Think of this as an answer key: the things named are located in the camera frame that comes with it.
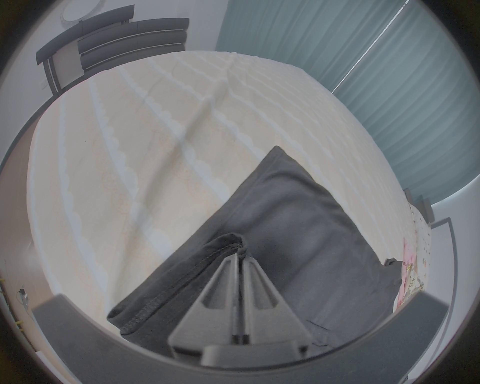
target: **gray garment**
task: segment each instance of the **gray garment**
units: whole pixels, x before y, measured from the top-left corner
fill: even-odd
[[[392,313],[401,262],[383,266],[332,195],[276,146],[108,320],[125,339],[170,355],[169,334],[239,247],[310,330],[315,354],[360,337]]]

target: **floor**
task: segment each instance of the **floor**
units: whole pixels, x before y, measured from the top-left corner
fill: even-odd
[[[0,278],[10,309],[24,335],[36,351],[41,350],[52,365],[71,383],[77,381],[67,372],[58,356],[37,327],[31,309],[52,297],[42,271],[30,232],[26,209],[26,178],[32,135],[38,119],[27,129],[0,173]],[[19,290],[28,296],[27,310]]]

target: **mattress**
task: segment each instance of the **mattress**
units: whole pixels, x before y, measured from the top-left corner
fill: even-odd
[[[388,162],[303,70],[180,52],[98,73],[48,108],[27,209],[54,293],[98,323],[182,245],[275,146],[342,206],[383,263],[416,243]]]

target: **bed sheet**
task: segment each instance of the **bed sheet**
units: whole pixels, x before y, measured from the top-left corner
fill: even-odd
[[[404,239],[415,241],[409,204],[341,102],[291,65],[186,51],[100,72],[41,117],[27,209],[52,291],[112,329],[113,305],[274,145],[329,190],[382,263],[402,260]]]

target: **teal curtain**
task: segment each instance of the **teal curtain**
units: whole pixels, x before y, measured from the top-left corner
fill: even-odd
[[[333,91],[405,0],[230,0],[217,51],[289,63]],[[403,188],[435,203],[480,173],[480,93],[441,23],[410,0],[335,89]]]

